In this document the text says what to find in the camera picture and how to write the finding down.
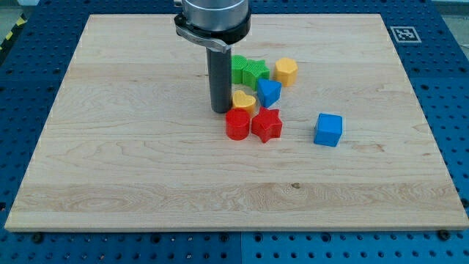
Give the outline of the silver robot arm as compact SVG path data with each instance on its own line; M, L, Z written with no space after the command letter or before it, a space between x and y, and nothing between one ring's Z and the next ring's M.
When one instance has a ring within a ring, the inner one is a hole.
M174 0L177 35L210 51L225 54L250 30L249 0Z

